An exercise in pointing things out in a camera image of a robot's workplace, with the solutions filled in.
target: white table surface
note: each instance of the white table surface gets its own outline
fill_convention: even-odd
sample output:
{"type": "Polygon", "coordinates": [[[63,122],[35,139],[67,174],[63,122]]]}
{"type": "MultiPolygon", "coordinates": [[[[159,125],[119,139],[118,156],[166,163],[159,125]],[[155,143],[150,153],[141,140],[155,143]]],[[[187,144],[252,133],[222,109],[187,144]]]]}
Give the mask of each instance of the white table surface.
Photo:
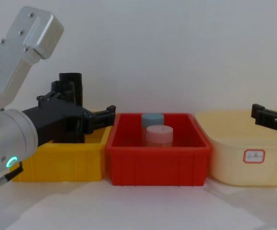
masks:
{"type": "Polygon", "coordinates": [[[9,183],[0,230],[277,230],[277,188],[9,183]]]}

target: white wall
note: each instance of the white wall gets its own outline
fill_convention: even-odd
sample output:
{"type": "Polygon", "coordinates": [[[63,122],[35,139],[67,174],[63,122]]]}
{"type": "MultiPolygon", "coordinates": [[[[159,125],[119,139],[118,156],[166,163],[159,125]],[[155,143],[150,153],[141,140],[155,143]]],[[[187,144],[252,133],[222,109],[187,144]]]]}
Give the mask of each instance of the white wall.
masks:
{"type": "Polygon", "coordinates": [[[10,107],[35,106],[76,71],[89,109],[277,108],[277,0],[0,0],[0,39],[24,5],[52,11],[65,32],[10,107]]]}

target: plastic storage box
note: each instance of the plastic storage box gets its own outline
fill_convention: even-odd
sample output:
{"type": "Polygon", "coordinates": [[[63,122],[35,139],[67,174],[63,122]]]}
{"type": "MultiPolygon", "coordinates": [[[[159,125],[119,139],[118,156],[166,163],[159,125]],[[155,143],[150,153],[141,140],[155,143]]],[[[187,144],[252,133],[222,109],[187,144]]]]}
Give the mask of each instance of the plastic storage box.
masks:
{"type": "Polygon", "coordinates": [[[104,176],[104,147],[111,127],[86,135],[84,144],[47,143],[23,162],[22,182],[99,181],[104,176]]]}
{"type": "Polygon", "coordinates": [[[194,117],[164,114],[173,146],[142,146],[142,114],[119,114],[107,145],[113,185],[204,185],[211,144],[194,117]]]}
{"type": "Polygon", "coordinates": [[[251,111],[195,114],[211,139],[211,175],[227,184],[277,186],[277,131],[255,125],[251,111]]]}

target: yellow bin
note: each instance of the yellow bin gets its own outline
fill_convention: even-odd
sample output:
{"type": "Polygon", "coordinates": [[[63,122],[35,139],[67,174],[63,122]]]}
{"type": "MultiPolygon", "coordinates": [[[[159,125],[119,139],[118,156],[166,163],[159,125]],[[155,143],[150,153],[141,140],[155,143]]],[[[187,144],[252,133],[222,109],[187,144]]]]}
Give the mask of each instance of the yellow bin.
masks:
{"type": "Polygon", "coordinates": [[[22,162],[23,172],[13,179],[20,182],[86,182],[104,177],[104,147],[111,127],[85,136],[84,144],[47,143],[22,162]]]}
{"type": "Polygon", "coordinates": [[[214,178],[240,186],[277,186],[277,131],[255,125],[251,111],[208,111],[195,117],[213,145],[214,178]]]}

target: white label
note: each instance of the white label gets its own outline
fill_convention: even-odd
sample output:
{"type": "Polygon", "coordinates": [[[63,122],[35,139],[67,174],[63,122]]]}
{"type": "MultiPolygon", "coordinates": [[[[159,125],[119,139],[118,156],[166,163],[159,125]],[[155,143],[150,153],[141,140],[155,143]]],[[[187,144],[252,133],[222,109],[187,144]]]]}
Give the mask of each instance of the white label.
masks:
{"type": "Polygon", "coordinates": [[[249,149],[244,152],[245,163],[263,163],[265,159],[264,150],[249,149]]]}

